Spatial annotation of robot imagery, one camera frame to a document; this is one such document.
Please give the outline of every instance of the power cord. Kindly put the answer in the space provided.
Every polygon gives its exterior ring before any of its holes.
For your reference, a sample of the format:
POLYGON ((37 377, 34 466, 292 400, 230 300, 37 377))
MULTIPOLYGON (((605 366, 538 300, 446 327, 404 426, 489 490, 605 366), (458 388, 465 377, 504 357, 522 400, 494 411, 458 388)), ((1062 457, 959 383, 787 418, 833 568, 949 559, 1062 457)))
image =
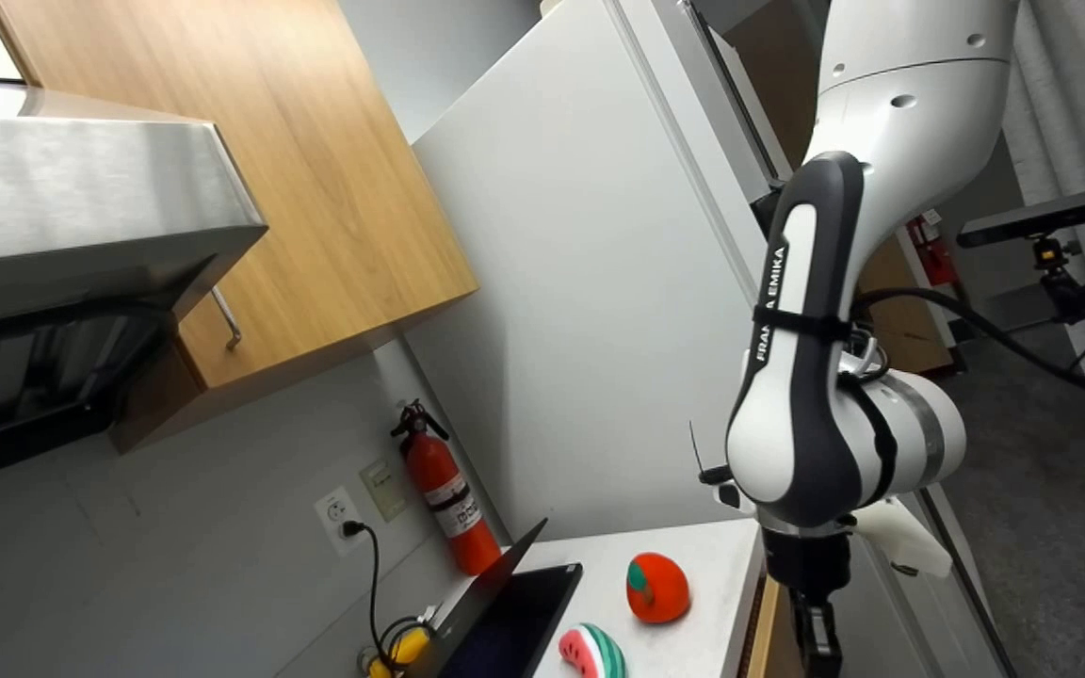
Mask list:
POLYGON ((959 315, 966 315, 971 327, 981 327, 985 337, 993 337, 996 343, 1001 343, 1005 349, 1015 349, 1018 357, 1033 361, 1035 369, 1067 381, 1067 383, 1078 383, 1085 388, 1085 373, 1074 373, 1074 369, 1062 369, 1049 357, 1042 357, 1035 349, 1030 349, 1026 343, 1018 343, 1011 331, 1001 331, 996 320, 986 320, 985 314, 975 314, 971 304, 941 294, 941 290, 924 290, 924 287, 895 287, 895 290, 873 290, 873 294, 862 294, 857 300, 861 315, 867 315, 873 304, 888 300, 888 299, 924 299, 932 304, 941 304, 959 315))
POLYGON ((347 520, 347 523, 345 523, 345 540, 355 540, 355 535, 366 535, 366 540, 370 540, 366 633, 370 633, 382 665, 399 675, 399 670, 406 670, 406 666, 390 657, 386 639, 390 639, 390 633, 391 633, 404 619, 396 619, 386 633, 376 628, 376 602, 382 602, 382 535, 376 535, 370 523, 363 523, 363 520, 347 520))

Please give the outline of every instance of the range hood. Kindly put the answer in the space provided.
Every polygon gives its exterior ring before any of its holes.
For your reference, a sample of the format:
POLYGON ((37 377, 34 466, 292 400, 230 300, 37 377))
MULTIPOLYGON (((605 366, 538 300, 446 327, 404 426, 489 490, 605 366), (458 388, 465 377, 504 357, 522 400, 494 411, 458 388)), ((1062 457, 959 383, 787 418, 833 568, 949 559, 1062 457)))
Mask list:
POLYGON ((262 234, 215 126, 0 87, 0 464, 101 411, 262 234))

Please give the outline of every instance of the red fire extinguisher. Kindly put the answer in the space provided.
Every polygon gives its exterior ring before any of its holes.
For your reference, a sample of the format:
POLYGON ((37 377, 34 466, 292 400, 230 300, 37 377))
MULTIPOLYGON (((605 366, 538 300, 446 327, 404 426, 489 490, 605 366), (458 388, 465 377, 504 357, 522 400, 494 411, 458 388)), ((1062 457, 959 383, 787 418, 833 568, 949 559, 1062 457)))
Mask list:
POLYGON ((446 447, 449 432, 431 418, 424 403, 399 411, 399 454, 443 535, 451 543, 459 572, 480 578, 502 559, 502 543, 481 518, 481 505, 465 477, 458 457, 446 447))

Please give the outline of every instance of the cabinet door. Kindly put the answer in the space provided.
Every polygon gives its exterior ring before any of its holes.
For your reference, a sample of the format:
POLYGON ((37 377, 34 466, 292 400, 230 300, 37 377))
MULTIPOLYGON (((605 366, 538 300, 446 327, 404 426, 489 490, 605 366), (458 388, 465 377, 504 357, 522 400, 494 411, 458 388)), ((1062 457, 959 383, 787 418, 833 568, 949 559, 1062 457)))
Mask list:
POLYGON ((0 27, 51 92, 215 120, 272 228, 224 282, 243 343, 203 299, 149 377, 160 422, 476 290, 335 0, 0 0, 0 27))

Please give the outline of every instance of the white countertop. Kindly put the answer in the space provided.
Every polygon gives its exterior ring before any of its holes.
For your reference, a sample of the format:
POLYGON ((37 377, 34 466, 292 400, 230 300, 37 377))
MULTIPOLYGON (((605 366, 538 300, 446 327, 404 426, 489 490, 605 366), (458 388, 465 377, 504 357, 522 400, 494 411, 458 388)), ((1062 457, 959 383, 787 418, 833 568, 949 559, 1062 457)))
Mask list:
MULTIPOLYGON (((582 560, 584 578, 553 637, 576 623, 606 628, 623 643, 632 678, 738 675, 764 572, 755 520, 535 543, 522 572, 568 560, 582 560), (626 564, 646 549, 676 559, 690 578, 695 608, 676 624, 641 624, 626 602, 626 564)), ((535 675, 574 678, 553 639, 535 675)))

